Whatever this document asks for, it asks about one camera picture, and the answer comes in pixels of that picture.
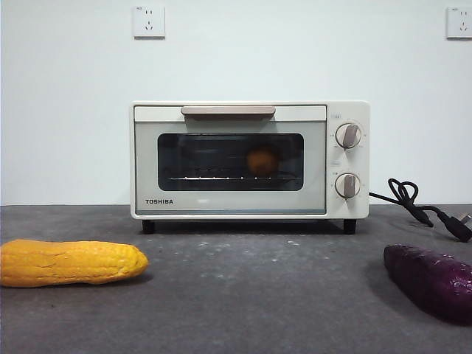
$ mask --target oven door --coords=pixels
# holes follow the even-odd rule
[[[134,108],[137,215],[325,214],[326,107]]]

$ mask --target wall outlet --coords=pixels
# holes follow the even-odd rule
[[[165,37],[164,6],[143,7],[133,9],[133,35],[135,38]]]
[[[472,7],[448,8],[448,38],[472,39]]]

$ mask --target toshiba logo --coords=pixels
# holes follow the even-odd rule
[[[146,199],[146,204],[174,204],[172,199]]]

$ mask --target corn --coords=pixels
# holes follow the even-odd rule
[[[135,277],[148,266],[137,247],[122,243],[14,240],[0,252],[1,284],[17,288],[103,284]]]

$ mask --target glass window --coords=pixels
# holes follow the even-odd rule
[[[161,190],[300,190],[303,137],[296,133],[159,136]]]

